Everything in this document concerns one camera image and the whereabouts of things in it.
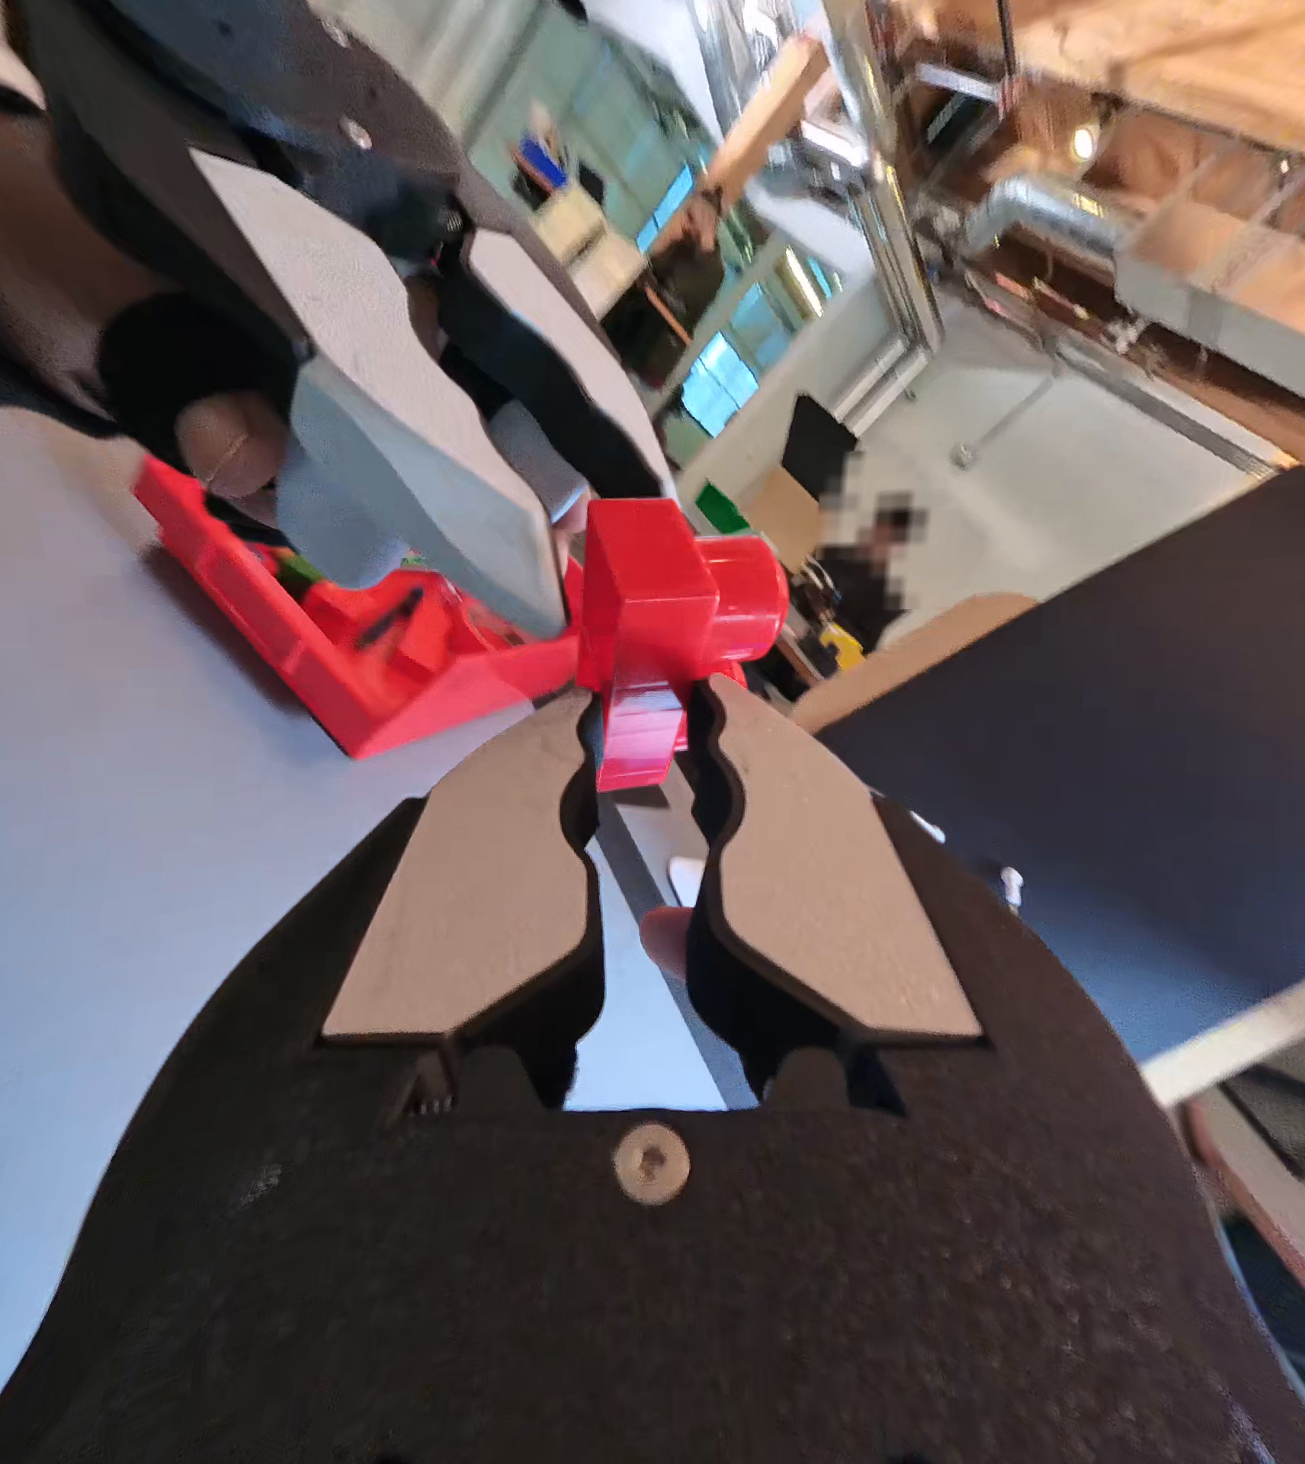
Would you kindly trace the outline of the silver ventilation duct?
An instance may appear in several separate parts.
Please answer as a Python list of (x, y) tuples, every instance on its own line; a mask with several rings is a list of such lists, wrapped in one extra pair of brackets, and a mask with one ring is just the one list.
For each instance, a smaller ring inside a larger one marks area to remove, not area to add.
[(1018, 172), (993, 182), (940, 246), (952, 260), (970, 260), (1018, 231), (1066, 266), (1112, 281), (1120, 253), (1147, 214), (1115, 192), (1060, 173)]

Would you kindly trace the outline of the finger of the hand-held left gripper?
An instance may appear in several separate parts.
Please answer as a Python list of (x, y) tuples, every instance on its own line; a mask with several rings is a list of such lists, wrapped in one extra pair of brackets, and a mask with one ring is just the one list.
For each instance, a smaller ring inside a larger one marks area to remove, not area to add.
[(534, 638), (566, 631), (548, 512), (425, 346), (388, 254), (271, 173), (191, 158), (312, 344), (277, 477), (280, 530), (341, 586), (368, 588), (417, 553)]
[(461, 227), (437, 251), (440, 365), (554, 524), (583, 498), (675, 493), (643, 394), (563, 283), (510, 231)]

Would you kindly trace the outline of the person's left hand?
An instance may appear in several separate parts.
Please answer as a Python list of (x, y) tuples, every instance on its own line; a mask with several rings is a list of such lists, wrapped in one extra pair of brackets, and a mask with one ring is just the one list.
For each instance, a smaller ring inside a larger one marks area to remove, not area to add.
[(100, 368), (107, 332), (182, 291), (100, 233), (57, 167), (49, 121), (0, 106), (0, 362), (63, 422), (127, 436)]

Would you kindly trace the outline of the black board book stand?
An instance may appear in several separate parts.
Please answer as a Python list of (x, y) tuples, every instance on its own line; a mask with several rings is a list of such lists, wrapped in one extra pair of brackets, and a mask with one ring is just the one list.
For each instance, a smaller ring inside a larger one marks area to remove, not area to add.
[(1305, 468), (822, 727), (1179, 1105), (1305, 1036)]
[(793, 400), (780, 461), (749, 490), (742, 513), (792, 574), (818, 558), (842, 510), (845, 475), (861, 439), (812, 393)]

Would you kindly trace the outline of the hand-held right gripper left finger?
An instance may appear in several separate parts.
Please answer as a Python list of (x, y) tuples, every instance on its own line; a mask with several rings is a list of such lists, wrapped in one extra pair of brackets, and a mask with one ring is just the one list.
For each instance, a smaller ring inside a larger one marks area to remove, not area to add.
[(412, 832), (322, 1038), (514, 1052), (560, 1108), (607, 997), (600, 827), (601, 712), (568, 689), (446, 773)]

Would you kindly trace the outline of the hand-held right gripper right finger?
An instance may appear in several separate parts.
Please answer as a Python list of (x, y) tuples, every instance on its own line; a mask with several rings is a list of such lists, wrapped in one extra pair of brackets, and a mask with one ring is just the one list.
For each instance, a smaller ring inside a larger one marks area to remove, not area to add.
[(707, 858), (687, 988), (755, 1096), (825, 1050), (893, 1107), (882, 1053), (984, 1041), (873, 789), (729, 673), (694, 686), (688, 739)]

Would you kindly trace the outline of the red plastic block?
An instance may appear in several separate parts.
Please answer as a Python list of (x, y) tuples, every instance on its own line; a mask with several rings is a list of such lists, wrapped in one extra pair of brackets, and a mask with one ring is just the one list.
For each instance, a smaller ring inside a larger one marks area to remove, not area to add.
[(743, 680), (787, 623), (790, 580), (760, 535), (696, 535), (667, 497), (589, 504), (575, 684), (600, 707), (597, 788), (662, 785), (693, 690)]

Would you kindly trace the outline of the red storage bin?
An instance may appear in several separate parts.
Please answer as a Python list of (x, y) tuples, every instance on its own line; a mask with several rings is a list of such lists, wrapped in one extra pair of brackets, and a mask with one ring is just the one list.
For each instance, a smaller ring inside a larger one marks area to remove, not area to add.
[(133, 487), (164, 548), (351, 759), (370, 759), (563, 689), (574, 676), (583, 568), (566, 565), (571, 629), (531, 640), (426, 567), (406, 586), (296, 600), (207, 501), (147, 457)]

